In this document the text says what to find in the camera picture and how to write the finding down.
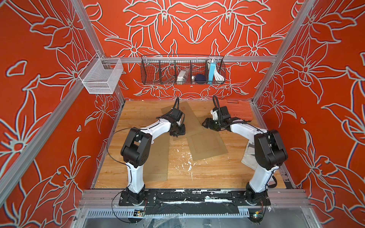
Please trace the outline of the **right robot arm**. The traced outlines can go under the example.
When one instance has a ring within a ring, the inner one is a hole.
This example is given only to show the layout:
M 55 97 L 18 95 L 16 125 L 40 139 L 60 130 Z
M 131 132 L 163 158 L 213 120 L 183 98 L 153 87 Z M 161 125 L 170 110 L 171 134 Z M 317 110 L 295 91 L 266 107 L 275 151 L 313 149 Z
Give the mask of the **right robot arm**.
M 246 185 L 244 200 L 255 206 L 268 198 L 269 188 L 277 186 L 274 173 L 288 159 L 283 140 L 277 130 L 255 127 L 238 117 L 231 117 L 226 106 L 220 106 L 217 96 L 213 96 L 212 117 L 206 118 L 202 126 L 214 131 L 238 134 L 253 144 L 254 161 L 257 166 L 251 180 Z

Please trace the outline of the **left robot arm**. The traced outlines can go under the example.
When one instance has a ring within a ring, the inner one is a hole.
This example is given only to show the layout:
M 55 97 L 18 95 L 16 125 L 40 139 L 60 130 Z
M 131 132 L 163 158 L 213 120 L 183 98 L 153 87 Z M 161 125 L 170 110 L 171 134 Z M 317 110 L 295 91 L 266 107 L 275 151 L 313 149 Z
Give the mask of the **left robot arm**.
M 143 181 L 144 164 L 147 161 L 151 145 L 159 136 L 185 135 L 184 113 L 179 109 L 180 99 L 166 114 L 157 117 L 157 122 L 144 128 L 131 128 L 121 149 L 121 155 L 128 167 L 127 199 L 134 205 L 144 201 L 145 183 Z

